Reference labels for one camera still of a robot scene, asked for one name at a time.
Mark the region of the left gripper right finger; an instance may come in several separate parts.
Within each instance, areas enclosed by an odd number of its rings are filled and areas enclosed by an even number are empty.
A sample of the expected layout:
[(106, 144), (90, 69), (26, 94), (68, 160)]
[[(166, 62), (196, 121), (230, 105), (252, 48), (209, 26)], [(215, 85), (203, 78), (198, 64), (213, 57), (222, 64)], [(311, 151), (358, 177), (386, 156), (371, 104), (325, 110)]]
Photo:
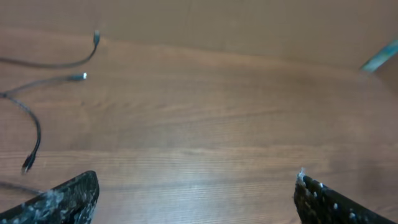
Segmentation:
[(305, 174), (298, 174), (294, 204), (303, 224), (396, 224)]

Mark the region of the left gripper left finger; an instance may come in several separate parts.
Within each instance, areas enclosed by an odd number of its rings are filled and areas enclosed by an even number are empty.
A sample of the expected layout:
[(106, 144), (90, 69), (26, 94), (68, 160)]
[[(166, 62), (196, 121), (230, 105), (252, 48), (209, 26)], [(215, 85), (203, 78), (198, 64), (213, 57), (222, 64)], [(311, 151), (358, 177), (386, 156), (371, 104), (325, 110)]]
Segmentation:
[(1, 182), (1, 187), (35, 195), (34, 198), (1, 212), (2, 224), (90, 224), (100, 195), (98, 177), (93, 170), (47, 191), (4, 181)]

